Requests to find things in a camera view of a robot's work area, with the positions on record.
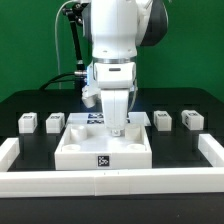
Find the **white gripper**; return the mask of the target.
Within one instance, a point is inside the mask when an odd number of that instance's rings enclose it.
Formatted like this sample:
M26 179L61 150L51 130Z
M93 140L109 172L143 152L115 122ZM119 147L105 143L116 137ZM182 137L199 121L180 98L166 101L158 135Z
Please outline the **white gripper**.
M94 64L94 76L100 89L104 123L111 135L122 135L126 124L130 88L136 77L134 62Z

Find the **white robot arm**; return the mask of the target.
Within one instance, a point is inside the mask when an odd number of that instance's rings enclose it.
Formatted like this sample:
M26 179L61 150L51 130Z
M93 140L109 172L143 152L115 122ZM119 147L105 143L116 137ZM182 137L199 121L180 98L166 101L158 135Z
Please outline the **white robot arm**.
M168 30L162 0L89 0L84 35L92 42L92 62L82 99L102 103L104 124L114 136L125 129L128 99L136 87L137 48L154 46Z

